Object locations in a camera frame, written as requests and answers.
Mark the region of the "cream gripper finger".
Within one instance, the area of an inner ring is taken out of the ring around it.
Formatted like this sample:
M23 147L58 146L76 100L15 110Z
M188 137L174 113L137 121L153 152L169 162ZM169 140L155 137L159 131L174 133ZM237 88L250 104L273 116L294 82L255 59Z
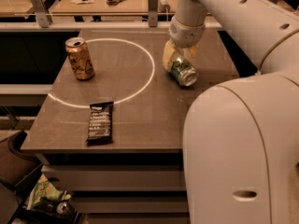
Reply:
M172 40L168 40L164 46L163 65L167 72L171 70L173 62L182 61L181 53Z
M184 50L184 56L189 62L193 62L197 54L198 46L194 45L192 47L186 48Z

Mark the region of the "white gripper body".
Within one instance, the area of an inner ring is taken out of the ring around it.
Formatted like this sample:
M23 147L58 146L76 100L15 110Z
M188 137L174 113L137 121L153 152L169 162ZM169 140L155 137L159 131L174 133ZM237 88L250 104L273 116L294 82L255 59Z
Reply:
M197 24L195 26L184 25L173 17L170 23L168 33L171 40L177 47L190 48L197 44L205 31L205 24Z

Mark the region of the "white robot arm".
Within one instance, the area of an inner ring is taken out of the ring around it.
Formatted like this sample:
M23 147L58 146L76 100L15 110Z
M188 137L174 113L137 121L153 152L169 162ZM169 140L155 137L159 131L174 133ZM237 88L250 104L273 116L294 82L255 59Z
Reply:
M209 11L257 68L192 103L183 161L192 224L299 224L299 19L267 0L178 0L164 60Z

